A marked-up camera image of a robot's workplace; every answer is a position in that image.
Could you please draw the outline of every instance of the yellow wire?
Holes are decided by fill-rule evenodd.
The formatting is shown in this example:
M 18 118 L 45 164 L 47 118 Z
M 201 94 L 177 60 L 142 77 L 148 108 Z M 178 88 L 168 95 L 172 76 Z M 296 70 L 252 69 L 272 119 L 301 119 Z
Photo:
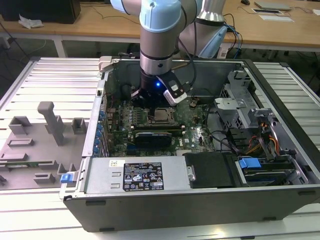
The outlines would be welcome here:
M 255 150 L 257 150 L 260 147 L 260 144 L 255 146 L 254 148 L 252 148 L 251 150 L 247 151 L 245 154 L 250 154 L 252 152 L 254 152 Z

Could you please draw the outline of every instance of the blue drive latch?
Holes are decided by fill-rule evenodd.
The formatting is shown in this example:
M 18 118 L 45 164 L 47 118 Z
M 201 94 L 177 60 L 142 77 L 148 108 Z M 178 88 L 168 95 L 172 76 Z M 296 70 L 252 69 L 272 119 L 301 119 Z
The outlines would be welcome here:
M 244 157 L 241 160 L 239 160 L 240 167 L 242 169 L 260 169 L 261 164 L 259 162 L 258 158 L 254 157 Z

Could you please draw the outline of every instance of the warning label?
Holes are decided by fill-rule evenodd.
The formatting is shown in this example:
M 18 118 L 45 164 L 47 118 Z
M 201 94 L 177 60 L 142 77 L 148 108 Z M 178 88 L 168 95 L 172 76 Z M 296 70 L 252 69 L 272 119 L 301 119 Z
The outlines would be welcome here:
M 123 190 L 164 190 L 161 162 L 125 163 L 123 166 Z

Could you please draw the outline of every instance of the computer case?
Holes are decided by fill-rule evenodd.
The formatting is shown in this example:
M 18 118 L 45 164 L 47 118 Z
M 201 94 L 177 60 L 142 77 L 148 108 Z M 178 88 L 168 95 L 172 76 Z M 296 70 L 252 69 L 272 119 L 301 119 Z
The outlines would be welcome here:
M 31 20 L 73 24 L 81 11 L 79 0 L 0 0 L 5 21 L 19 20 L 19 14 Z

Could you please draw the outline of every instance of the wire bundle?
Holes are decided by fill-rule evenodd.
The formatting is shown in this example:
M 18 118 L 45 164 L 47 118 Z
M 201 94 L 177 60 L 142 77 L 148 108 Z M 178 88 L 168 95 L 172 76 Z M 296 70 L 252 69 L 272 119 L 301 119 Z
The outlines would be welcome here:
M 224 23 L 224 25 L 228 28 L 228 29 L 230 29 L 231 31 L 232 31 L 232 33 L 233 33 L 233 35 L 234 35 L 234 43 L 233 43 L 233 45 L 232 45 L 232 47 L 228 50 L 228 53 L 235 47 L 235 45 L 236 45 L 236 43 L 237 43 L 237 40 L 238 40 L 238 48 L 237 48 L 237 51 L 236 51 L 236 53 L 235 53 L 235 55 L 234 55 L 234 57 L 233 57 L 233 59 L 235 59 L 238 55 L 239 55 L 239 53 L 240 53 L 240 50 L 241 50 L 241 47 L 242 47 L 242 44 L 243 44 L 243 37 L 242 37 L 242 35 L 241 35 L 241 33 L 239 33 L 238 31 L 236 31 L 236 25 L 235 25 L 235 17 L 231 14 L 231 13 L 227 13 L 227 14 L 225 14 L 225 15 L 223 15 L 224 17 L 225 16 L 228 16 L 228 15 L 230 15 L 231 17 L 232 17 L 232 22 L 233 22 L 233 25 L 230 25 L 230 24 L 227 24 L 226 22 Z

